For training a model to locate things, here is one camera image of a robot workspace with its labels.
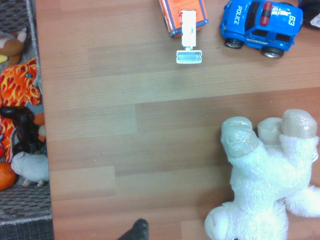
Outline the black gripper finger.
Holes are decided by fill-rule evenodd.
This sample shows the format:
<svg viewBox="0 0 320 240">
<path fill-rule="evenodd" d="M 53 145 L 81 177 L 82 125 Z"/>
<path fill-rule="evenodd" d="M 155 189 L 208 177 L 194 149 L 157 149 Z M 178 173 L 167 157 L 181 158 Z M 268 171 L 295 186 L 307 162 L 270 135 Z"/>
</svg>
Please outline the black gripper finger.
<svg viewBox="0 0 320 240">
<path fill-rule="evenodd" d="M 126 231 L 118 240 L 148 240 L 149 239 L 149 223 L 139 218 L 131 229 Z"/>
</svg>

